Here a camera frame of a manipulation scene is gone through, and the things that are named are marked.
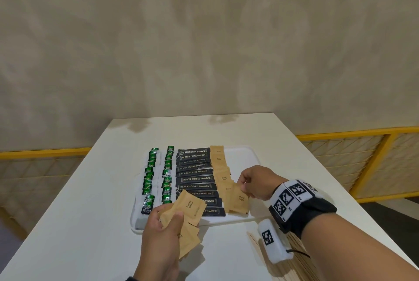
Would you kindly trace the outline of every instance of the textured wall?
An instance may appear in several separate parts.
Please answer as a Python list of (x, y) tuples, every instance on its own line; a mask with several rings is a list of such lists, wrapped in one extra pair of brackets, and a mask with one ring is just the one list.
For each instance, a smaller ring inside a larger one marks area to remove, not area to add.
[(0, 0), (0, 151), (90, 146), (123, 117), (418, 125), (418, 15), (419, 0)]

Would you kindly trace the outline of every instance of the wristband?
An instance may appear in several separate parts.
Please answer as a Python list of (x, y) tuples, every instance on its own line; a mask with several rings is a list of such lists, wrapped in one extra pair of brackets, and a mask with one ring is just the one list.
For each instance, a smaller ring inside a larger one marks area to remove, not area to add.
[(298, 179), (282, 183), (275, 189), (270, 204), (269, 211), (280, 230), (285, 234), (291, 231), (298, 238), (313, 218), (337, 211), (313, 186)]

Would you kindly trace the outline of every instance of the white table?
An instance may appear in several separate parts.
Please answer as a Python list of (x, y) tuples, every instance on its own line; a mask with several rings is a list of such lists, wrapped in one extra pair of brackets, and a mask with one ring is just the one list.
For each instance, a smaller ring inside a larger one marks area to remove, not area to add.
[[(249, 145), (261, 163), (326, 192), (338, 213), (411, 260), (273, 113), (116, 119), (46, 211), (0, 280), (125, 280), (141, 236), (129, 227), (132, 186), (151, 147)], [(202, 227), (202, 245), (181, 262), (188, 280), (271, 280), (246, 236), (256, 222)]]

